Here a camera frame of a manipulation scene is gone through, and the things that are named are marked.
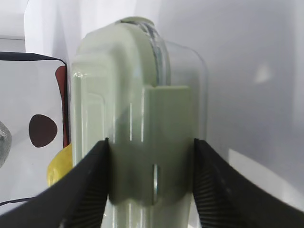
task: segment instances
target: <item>plastic container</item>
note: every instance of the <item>plastic container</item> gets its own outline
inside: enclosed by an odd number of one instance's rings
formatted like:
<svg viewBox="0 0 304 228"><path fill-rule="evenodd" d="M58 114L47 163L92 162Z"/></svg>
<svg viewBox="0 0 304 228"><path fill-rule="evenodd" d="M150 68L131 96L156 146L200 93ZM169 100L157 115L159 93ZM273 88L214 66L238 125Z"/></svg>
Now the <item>plastic container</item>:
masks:
<svg viewBox="0 0 304 228"><path fill-rule="evenodd" d="M205 137L201 58L163 41L150 21L128 18L88 34L72 71L74 165L98 140L110 141L102 228L196 227L189 212L193 139Z"/></svg>

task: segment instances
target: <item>brown oval spot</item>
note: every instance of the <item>brown oval spot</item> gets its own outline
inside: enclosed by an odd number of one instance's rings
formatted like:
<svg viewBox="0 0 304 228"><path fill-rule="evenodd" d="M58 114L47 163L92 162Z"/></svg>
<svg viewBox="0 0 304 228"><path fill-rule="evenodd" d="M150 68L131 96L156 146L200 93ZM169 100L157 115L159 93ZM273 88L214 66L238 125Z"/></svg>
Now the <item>brown oval spot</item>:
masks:
<svg viewBox="0 0 304 228"><path fill-rule="evenodd" d="M36 147L43 147L52 142L57 134L55 122L45 115L34 115L28 126L29 138Z"/></svg>
<svg viewBox="0 0 304 228"><path fill-rule="evenodd" d="M55 71L56 80L59 86L59 91L61 95L61 104L62 104L62 115L63 115L63 148L68 145L68 117L67 117L67 106L66 102L67 98L67 74L66 74L66 66L60 66Z"/></svg>

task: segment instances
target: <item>white surface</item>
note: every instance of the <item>white surface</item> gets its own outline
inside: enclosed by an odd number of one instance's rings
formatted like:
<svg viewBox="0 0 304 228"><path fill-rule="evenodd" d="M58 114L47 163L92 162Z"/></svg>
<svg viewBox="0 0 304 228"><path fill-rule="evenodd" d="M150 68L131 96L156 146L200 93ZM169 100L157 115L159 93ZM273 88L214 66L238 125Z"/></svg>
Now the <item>white surface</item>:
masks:
<svg viewBox="0 0 304 228"><path fill-rule="evenodd" d="M258 186L286 203L304 205L303 195L276 173L243 154L229 149L229 163Z"/></svg>
<svg viewBox="0 0 304 228"><path fill-rule="evenodd" d="M25 52L25 42L22 39L0 39L0 51Z"/></svg>
<svg viewBox="0 0 304 228"><path fill-rule="evenodd" d="M303 195L304 1L143 0L135 6L129 1L123 9L122 2L128 1L92 0L83 8L71 2L60 1L61 33L53 37L65 39L63 45L45 42L58 51L48 53L71 59L83 33L108 22L101 10L111 12L113 20L133 14L153 19L165 39L196 50L206 61L211 146L227 161L230 149L252 159ZM32 31L42 23L39 18L51 20L43 15L26 20L27 51L44 51L30 39L41 32L36 44L44 42L43 31ZM259 183L258 167L238 163L235 168L246 169L245 176ZM276 186L270 177L263 176ZM277 186L280 194L268 191L284 200L285 189ZM298 197L288 202L304 209Z"/></svg>
<svg viewBox="0 0 304 228"><path fill-rule="evenodd" d="M0 38L24 39L24 11L28 0L0 0Z"/></svg>
<svg viewBox="0 0 304 228"><path fill-rule="evenodd" d="M0 61L1 121L12 135L7 160L0 168L0 202L38 195L47 185L47 167L62 149L62 105L55 71L61 61ZM42 114L57 125L54 140L41 148L29 138L32 116Z"/></svg>

